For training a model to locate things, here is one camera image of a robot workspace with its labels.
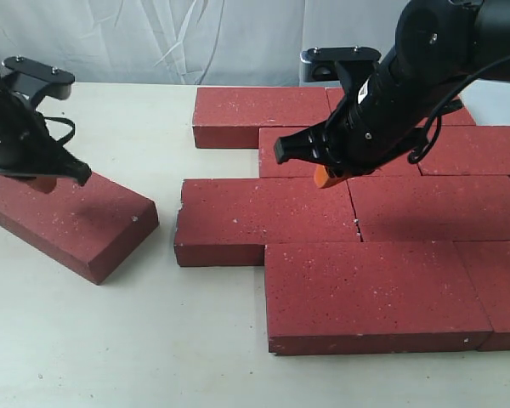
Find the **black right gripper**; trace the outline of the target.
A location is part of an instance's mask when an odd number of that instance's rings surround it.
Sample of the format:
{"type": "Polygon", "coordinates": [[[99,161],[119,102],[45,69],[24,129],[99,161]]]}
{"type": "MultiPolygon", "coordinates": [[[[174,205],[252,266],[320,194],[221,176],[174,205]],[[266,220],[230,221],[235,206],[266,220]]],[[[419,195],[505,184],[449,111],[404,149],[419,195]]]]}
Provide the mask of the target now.
{"type": "Polygon", "coordinates": [[[314,183],[328,189],[406,156],[418,163],[441,129],[441,82],[374,71],[356,95],[344,94],[328,119],[282,137],[277,148],[309,147],[314,183]]]}

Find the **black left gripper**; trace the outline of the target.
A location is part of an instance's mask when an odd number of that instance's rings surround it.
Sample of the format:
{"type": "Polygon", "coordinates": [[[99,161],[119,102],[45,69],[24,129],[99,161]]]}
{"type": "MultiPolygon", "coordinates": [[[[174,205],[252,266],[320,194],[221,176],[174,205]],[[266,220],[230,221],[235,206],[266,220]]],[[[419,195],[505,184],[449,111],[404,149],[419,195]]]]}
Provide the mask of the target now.
{"type": "Polygon", "coordinates": [[[72,120],[44,116],[27,98],[0,88],[0,175],[43,194],[56,188],[56,178],[84,186],[92,170],[65,148],[75,133],[72,120]]]}

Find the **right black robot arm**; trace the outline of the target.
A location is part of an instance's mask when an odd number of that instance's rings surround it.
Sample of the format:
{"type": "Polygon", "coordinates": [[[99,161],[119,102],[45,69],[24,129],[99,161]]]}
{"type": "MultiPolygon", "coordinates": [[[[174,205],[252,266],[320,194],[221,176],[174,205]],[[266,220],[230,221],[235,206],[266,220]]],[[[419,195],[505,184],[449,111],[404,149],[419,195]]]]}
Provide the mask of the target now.
{"type": "Polygon", "coordinates": [[[322,189],[433,148],[459,93],[478,80],[510,82],[510,1],[410,1],[394,45],[311,48],[310,82],[337,81],[343,97],[323,122],[275,141],[278,164],[315,164],[322,189]]]}

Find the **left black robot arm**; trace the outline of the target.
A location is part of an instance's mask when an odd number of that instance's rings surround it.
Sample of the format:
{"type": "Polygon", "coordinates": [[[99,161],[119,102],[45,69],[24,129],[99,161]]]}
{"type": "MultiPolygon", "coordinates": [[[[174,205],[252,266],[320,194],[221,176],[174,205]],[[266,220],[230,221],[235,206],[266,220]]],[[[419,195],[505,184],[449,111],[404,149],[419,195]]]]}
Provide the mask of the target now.
{"type": "Polygon", "coordinates": [[[9,73],[0,74],[0,176],[45,193],[58,179],[84,186],[92,170],[65,148],[76,124],[37,110],[47,97],[68,99],[75,76],[22,55],[8,57],[3,66],[9,73]]]}

